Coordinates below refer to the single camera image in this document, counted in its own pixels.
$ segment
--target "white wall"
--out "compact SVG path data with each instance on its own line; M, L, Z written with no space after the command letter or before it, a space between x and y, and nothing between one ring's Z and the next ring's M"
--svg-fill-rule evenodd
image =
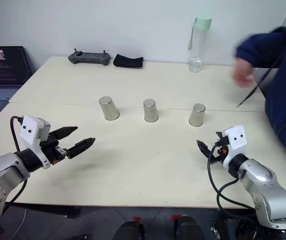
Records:
M33 69L73 48L187 62L197 15L213 17L205 62L229 65L241 39L282 24L286 0L0 0L0 46L24 46Z

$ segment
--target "metal cup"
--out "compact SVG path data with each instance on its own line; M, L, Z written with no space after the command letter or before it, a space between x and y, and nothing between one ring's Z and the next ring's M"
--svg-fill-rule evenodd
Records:
M151 98L145 99L143 102L144 107L144 119L149 123L153 123L158 120L159 115L157 111L157 105Z
M201 103L197 103L193 106L191 116L189 117L189 124L194 127L199 127L203 124L205 113L205 106Z
M118 109L115 107L111 97L103 96L99 100L99 105L103 111L106 120L112 121L120 116Z

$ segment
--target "black game controller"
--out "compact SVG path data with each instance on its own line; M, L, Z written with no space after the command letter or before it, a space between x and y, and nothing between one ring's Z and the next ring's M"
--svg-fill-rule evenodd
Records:
M91 64L103 64L104 66L108 65L110 62L110 55L105 51L102 53L92 53L92 52L82 52L77 51L74 48L75 52L73 52L70 56L68 56L68 60L73 63L91 63Z

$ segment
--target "water bottle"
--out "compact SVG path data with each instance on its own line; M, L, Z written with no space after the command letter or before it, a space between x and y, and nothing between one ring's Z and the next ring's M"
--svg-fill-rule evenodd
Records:
M191 58L188 69L193 73L202 70L203 53L206 45L207 32L210 29L212 18L196 17L193 23L188 50Z

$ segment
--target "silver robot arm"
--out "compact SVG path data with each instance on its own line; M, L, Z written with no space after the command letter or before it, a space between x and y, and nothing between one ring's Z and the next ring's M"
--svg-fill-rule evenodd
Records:
M50 132L51 125L42 118L24 116L21 119L20 136L26 147L23 151L0 156L0 218L9 193L30 177L30 172L69 159L87 150L95 138L87 138L70 149L58 146L60 139L67 137L77 127L62 127Z
M234 126L216 134L220 138L215 144L220 148L219 156L213 156L210 163L221 162L233 177L242 182L252 197L258 223L270 229L265 239L269 239L269 234L286 239L286 190L278 183L276 174L245 156L247 139L243 126ZM211 157L203 142L198 140L197 145L205 156Z

